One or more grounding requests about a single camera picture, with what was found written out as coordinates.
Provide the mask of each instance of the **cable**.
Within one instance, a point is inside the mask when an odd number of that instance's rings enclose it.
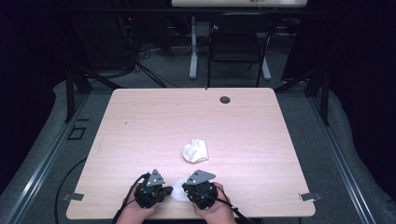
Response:
[[[177,48],[187,48],[186,50],[184,50],[183,52],[178,52],[176,49]],[[174,46],[174,47],[170,47],[169,49],[171,49],[172,50],[172,52],[174,52],[176,55],[183,55],[183,54],[185,54],[185,53],[188,53],[190,50],[191,50],[191,48],[192,48],[192,45],[188,45],[188,46],[186,46],[186,47],[183,47],[183,46]]]
[[[158,85],[160,85],[163,88],[167,88],[166,85],[161,81],[164,80],[165,82],[171,84],[174,87],[178,87],[178,85],[170,82],[169,80],[167,80],[164,77],[161,77],[160,75],[154,73],[153,71],[149,70],[147,67],[145,67],[143,64],[141,63],[136,63],[137,67],[139,67],[140,70],[142,70],[149,78],[151,78],[154,82],[156,82]]]
[[[189,29],[190,35],[192,35],[191,29],[190,29],[189,23],[188,23],[187,20],[186,20],[186,17],[183,17],[183,21],[186,23],[186,26],[187,26],[187,29]],[[177,52],[174,48],[176,48],[176,47],[171,47],[170,49],[171,49],[175,54],[177,54],[177,55],[182,55],[182,54],[185,54],[185,53],[187,53],[187,52],[190,51],[190,49],[192,48],[192,44],[190,44],[190,45],[189,45],[189,48],[186,49],[186,50],[183,51],[183,52]]]
[[[222,200],[222,199],[220,199],[220,198],[214,198],[214,197],[211,197],[211,196],[208,196],[208,195],[204,195],[204,194],[201,194],[201,193],[197,193],[197,192],[195,192],[195,191],[192,191],[191,193],[193,193],[193,194],[195,194],[195,195],[198,195],[198,196],[201,196],[201,197],[204,197],[204,198],[208,198],[208,199],[211,199],[211,200],[215,200],[215,201],[224,203],[224,204],[226,204],[227,206],[229,206],[229,207],[231,208],[231,210],[233,210],[233,212],[236,213],[236,215],[239,216],[239,217],[240,217],[242,220],[244,220],[246,223],[255,224],[252,220],[250,220],[249,218],[247,218],[247,217],[245,217],[244,215],[242,215],[242,213],[240,213],[240,212],[238,211],[238,208],[235,207],[235,206],[233,206],[233,205],[228,201],[228,197],[227,197],[227,195],[224,193],[224,190],[222,190],[222,189],[220,189],[220,190],[221,190],[222,193],[224,194],[224,196],[225,196],[225,198],[226,198],[227,201],[224,201],[224,200]]]
[[[61,192],[61,188],[64,185],[64,181],[66,180],[66,178],[73,172],[74,169],[76,169],[80,164],[82,164],[84,161],[86,161],[87,158],[82,159],[81,161],[79,161],[76,165],[74,165],[69,172],[67,172],[66,176],[64,177],[64,179],[61,182],[61,185],[59,186],[57,192],[56,192],[56,197],[55,197],[55,205],[54,205],[54,215],[55,215],[55,223],[59,224],[59,218],[58,218],[58,200],[59,200],[59,194]]]
[[[136,179],[136,181],[132,184],[132,186],[129,188],[129,191],[124,199],[124,201],[122,202],[122,206],[121,208],[117,211],[116,215],[113,217],[113,220],[111,220],[111,224],[115,224],[117,222],[117,220],[119,219],[122,210],[128,206],[128,204],[134,202],[136,199],[131,200],[130,202],[128,202],[129,197],[131,196],[132,190],[134,189],[134,187],[136,186],[137,182],[139,182],[141,179],[148,177],[149,174],[144,174],[141,175],[139,178]]]

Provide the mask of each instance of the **table top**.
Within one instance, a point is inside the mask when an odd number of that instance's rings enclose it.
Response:
[[[219,98],[227,96],[230,103]],[[186,161],[183,146],[206,142],[209,160]],[[153,169],[172,186],[196,170],[216,175],[246,217],[309,217],[312,202],[272,89],[115,90],[72,201],[71,219],[113,218],[136,179]],[[156,218],[198,218],[190,202],[168,197]]]
[[[305,7],[307,0],[172,0],[173,7]]]

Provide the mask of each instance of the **office chair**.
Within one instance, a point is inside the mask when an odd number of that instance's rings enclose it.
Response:
[[[212,62],[250,63],[249,68],[258,63],[256,87],[259,87],[265,51],[275,27],[271,17],[260,12],[227,12],[214,18],[209,26],[207,87],[210,87]]]

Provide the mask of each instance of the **human hand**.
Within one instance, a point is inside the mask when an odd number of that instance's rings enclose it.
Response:
[[[132,190],[131,195],[127,202],[129,203],[123,210],[122,213],[117,220],[117,224],[141,224],[147,217],[154,214],[157,210],[159,203],[155,203],[150,208],[142,208],[140,205],[134,201],[134,193],[136,189],[139,187],[140,184],[137,184],[134,189]]]
[[[229,202],[230,198],[226,197],[222,191],[224,190],[224,187],[216,182],[213,184],[216,186],[216,190],[218,191],[218,198]],[[192,206],[194,207],[195,214],[203,218],[207,224],[236,224],[235,219],[233,218],[233,210],[231,210],[227,204],[215,201],[210,208],[203,210],[201,210],[195,203],[193,203]]]

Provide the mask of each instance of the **desk leg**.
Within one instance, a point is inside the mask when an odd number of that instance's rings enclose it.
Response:
[[[262,64],[262,75],[264,76],[264,80],[271,80],[270,69],[268,68],[267,60],[264,58],[264,63]]]
[[[195,17],[191,18],[191,64],[190,64],[190,79],[197,78],[197,66],[198,66],[198,49],[197,49],[197,30]]]

